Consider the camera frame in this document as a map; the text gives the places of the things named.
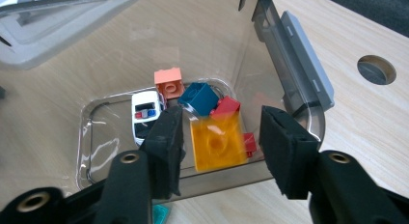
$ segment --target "clear plastic bin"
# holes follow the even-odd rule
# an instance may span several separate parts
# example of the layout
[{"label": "clear plastic bin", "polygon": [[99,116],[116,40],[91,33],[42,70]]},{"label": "clear plastic bin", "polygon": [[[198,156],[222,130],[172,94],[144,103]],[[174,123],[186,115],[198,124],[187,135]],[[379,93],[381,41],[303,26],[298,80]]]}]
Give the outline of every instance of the clear plastic bin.
[{"label": "clear plastic bin", "polygon": [[[50,8],[76,10],[101,3],[69,1],[38,3],[31,9],[52,13]],[[290,71],[300,65],[293,60],[298,54],[292,49],[294,53],[277,55],[271,49],[279,45],[280,51],[286,50],[285,44],[277,42],[282,36],[275,36],[275,42],[268,44],[260,41],[255,28],[259,20],[252,21],[258,0],[246,0],[241,11],[237,9],[239,0],[125,2],[126,9],[108,15],[99,28],[92,26],[95,30],[91,34],[86,35],[87,31],[76,36],[83,37],[78,42],[68,39],[56,45],[51,55],[36,62],[38,67],[0,69],[0,86],[7,91],[0,100],[1,206],[35,187],[56,186],[70,195],[106,178],[116,154],[138,148],[132,136],[130,98],[154,87],[153,73],[157,70],[178,67],[186,86],[205,81],[219,96],[239,100],[243,132],[253,132],[257,142],[262,105],[287,110],[322,140],[326,108],[317,95],[305,93],[306,88],[313,91],[311,84],[299,85],[300,78],[308,78],[308,73]],[[3,11],[1,20],[26,10]],[[275,17],[267,15],[265,19],[276,29],[271,22]],[[274,56],[283,62],[277,63]],[[172,199],[271,178],[259,146],[247,164],[197,173],[188,113],[184,115],[187,155],[181,162],[182,195]]]}]

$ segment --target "red lego brick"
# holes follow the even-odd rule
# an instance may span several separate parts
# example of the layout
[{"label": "red lego brick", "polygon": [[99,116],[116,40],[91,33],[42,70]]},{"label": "red lego brick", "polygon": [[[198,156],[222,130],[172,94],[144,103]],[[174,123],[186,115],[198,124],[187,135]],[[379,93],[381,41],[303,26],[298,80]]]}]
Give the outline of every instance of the red lego brick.
[{"label": "red lego brick", "polygon": [[251,157],[253,156],[253,152],[257,150],[255,135],[252,132],[244,133],[243,138],[244,145],[246,147],[247,157]]},{"label": "red lego brick", "polygon": [[215,116],[221,114],[231,114],[234,112],[238,112],[240,110],[240,102],[231,98],[231,97],[224,97],[219,99],[217,102],[216,109],[210,111],[210,117],[214,118]]}]

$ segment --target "orange lego brick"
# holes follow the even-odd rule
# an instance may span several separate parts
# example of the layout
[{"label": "orange lego brick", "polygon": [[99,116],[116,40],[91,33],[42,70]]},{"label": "orange lego brick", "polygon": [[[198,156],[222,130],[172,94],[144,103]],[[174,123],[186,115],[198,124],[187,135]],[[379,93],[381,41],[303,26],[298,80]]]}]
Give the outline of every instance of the orange lego brick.
[{"label": "orange lego brick", "polygon": [[190,123],[197,171],[216,170],[247,162],[238,112],[224,119]]},{"label": "orange lego brick", "polygon": [[179,98],[184,92],[180,68],[156,71],[154,73],[154,84],[157,91],[166,99]]}]

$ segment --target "wooden table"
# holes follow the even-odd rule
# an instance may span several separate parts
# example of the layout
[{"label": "wooden table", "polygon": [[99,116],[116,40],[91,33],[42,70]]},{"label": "wooden table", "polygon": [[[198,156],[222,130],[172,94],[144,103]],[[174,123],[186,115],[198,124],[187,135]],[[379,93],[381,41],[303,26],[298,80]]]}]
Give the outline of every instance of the wooden table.
[{"label": "wooden table", "polygon": [[[226,1],[227,6],[238,2]],[[409,93],[405,89],[409,84],[409,39],[327,0],[273,1],[279,14],[289,10],[298,17],[335,89],[336,105],[325,113],[326,134],[321,150],[353,155],[380,186],[409,197]],[[183,9],[182,2],[171,7],[166,7],[167,1],[156,3],[161,13]],[[119,37],[118,23],[130,15],[124,11],[35,69],[0,71],[0,85],[8,91],[6,99],[0,100],[0,206],[39,186],[58,186],[66,195],[76,192],[73,165],[81,108],[93,98],[134,90],[132,78],[150,78],[147,71],[132,70],[135,66],[166,67],[165,60],[144,61],[138,48],[126,52],[118,47],[128,47],[126,39]],[[220,12],[214,16],[220,23],[227,22]],[[152,21],[145,29],[130,24],[125,28],[136,31],[131,37],[138,40],[154,35],[150,28],[155,25]],[[163,25],[177,29],[172,23]],[[195,25],[210,27],[204,21]],[[218,26],[212,28],[212,32],[222,31]],[[205,30],[190,33],[192,37],[206,34]],[[200,44],[202,50],[209,47],[207,42],[195,44]],[[212,44],[231,43],[219,40]],[[108,45],[116,47],[111,52],[95,51]],[[85,48],[90,52],[77,51]],[[132,51],[137,57],[126,58]],[[153,47],[149,51],[169,61],[182,58],[171,47]],[[214,66],[229,63],[219,54],[212,54],[212,64],[209,59],[195,59],[202,68],[193,67],[187,77],[201,75],[203,68],[220,73]],[[397,73],[395,82],[379,86],[366,81],[357,70],[357,62],[365,55],[377,55],[392,63]],[[272,180],[177,201],[171,206],[169,223],[311,223],[308,202],[288,201]]]},{"label": "wooden table", "polygon": [[[321,150],[353,155],[378,185],[409,196],[409,39],[328,0],[273,0],[300,20],[330,78],[336,105],[326,112]],[[395,66],[380,86],[357,70],[377,55]],[[312,223],[308,202],[289,201],[274,181],[173,203],[171,223]]]}]

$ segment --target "screw hole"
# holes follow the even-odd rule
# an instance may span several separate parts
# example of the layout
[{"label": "screw hole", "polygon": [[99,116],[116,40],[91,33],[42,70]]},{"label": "screw hole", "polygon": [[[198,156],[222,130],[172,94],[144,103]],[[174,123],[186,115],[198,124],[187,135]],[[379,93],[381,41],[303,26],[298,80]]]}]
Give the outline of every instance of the screw hole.
[{"label": "screw hole", "polygon": [[396,79],[396,70],[387,60],[368,55],[358,61],[358,71],[367,81],[376,85],[389,85]]},{"label": "screw hole", "polygon": [[350,160],[347,156],[343,154],[330,154],[330,158],[337,163],[349,163]]},{"label": "screw hole", "polygon": [[29,212],[41,208],[50,200],[50,195],[47,192],[39,192],[30,195],[17,206],[20,212]]},{"label": "screw hole", "polygon": [[122,163],[133,163],[139,159],[137,154],[126,154],[121,158]]}]

